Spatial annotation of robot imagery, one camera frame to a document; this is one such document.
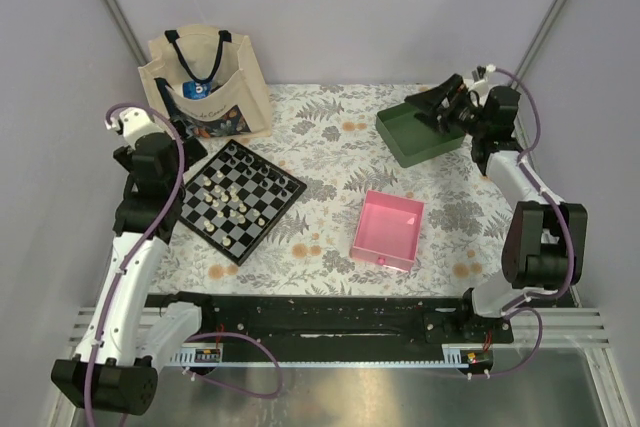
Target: pink tray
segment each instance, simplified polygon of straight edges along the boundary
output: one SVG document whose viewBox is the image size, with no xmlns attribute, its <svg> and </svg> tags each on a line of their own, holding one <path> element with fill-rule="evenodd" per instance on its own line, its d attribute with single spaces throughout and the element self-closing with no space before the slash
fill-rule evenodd
<svg viewBox="0 0 640 427">
<path fill-rule="evenodd" d="M 349 255 L 410 271 L 416 260 L 423 211 L 423 202 L 369 190 Z"/>
</svg>

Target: white wall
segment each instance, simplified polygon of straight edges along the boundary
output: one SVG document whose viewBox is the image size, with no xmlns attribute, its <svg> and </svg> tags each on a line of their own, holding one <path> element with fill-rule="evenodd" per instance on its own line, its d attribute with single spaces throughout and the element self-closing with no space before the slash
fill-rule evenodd
<svg viewBox="0 0 640 427">
<path fill-rule="evenodd" d="M 118 0 L 146 50 L 211 23 L 251 36 L 268 82 L 441 82 L 515 69 L 552 0 Z"/>
<path fill-rule="evenodd" d="M 526 80 L 542 117 L 537 167 L 589 212 L 579 289 L 605 315 L 640 417 L 638 26 L 640 0 L 570 0 Z"/>
<path fill-rule="evenodd" d="M 101 0 L 0 0 L 0 52 L 0 423 L 36 426 L 105 272 L 124 175 L 103 112 L 144 94 Z"/>
</svg>

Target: metal floor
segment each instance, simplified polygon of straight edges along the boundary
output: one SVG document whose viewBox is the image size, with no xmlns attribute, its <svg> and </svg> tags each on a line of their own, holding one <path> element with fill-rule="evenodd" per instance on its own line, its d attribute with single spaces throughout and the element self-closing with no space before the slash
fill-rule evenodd
<svg viewBox="0 0 640 427">
<path fill-rule="evenodd" d="M 496 370 L 514 365 L 514 351 L 496 353 Z M 138 426 L 251 427 L 601 427 L 606 426 L 586 361 L 579 351 L 542 350 L 523 371 L 467 382 L 451 371 L 414 369 L 286 369 L 285 392 L 257 400 L 190 382 L 165 369 L 153 405 Z M 271 369 L 220 369 L 215 378 L 253 390 L 273 389 Z M 100 427 L 119 416 L 96 414 Z M 84 411 L 74 427 L 84 426 Z"/>
</svg>

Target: green tray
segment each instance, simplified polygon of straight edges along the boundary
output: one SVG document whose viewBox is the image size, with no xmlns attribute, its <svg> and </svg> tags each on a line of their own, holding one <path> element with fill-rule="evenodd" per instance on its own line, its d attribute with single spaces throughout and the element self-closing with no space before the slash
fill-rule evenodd
<svg viewBox="0 0 640 427">
<path fill-rule="evenodd" d="M 376 116 L 376 129 L 402 167 L 411 167 L 462 145 L 464 132 L 458 128 L 448 134 L 434 132 L 414 117 L 419 110 L 400 104 L 381 110 Z"/>
</svg>

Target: canvas bag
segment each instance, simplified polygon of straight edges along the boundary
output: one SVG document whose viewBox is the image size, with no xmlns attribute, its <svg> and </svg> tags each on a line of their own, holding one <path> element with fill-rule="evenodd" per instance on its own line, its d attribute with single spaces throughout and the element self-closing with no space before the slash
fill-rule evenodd
<svg viewBox="0 0 640 427">
<path fill-rule="evenodd" d="M 248 36 L 194 24 L 166 31 L 149 50 L 138 71 L 151 107 L 202 137 L 271 135 L 269 90 Z"/>
</svg>

